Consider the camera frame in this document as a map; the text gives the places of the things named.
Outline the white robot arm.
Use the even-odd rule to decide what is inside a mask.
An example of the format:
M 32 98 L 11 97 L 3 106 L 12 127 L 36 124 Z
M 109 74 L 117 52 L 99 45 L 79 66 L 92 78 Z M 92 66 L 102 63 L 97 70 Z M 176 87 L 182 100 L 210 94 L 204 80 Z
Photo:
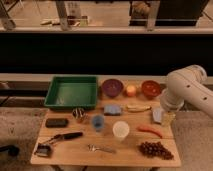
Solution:
M 159 97 L 161 108 L 165 113 L 176 112 L 187 101 L 213 119 L 213 91 L 203 85 L 206 79 L 207 73 L 199 65 L 170 72 Z

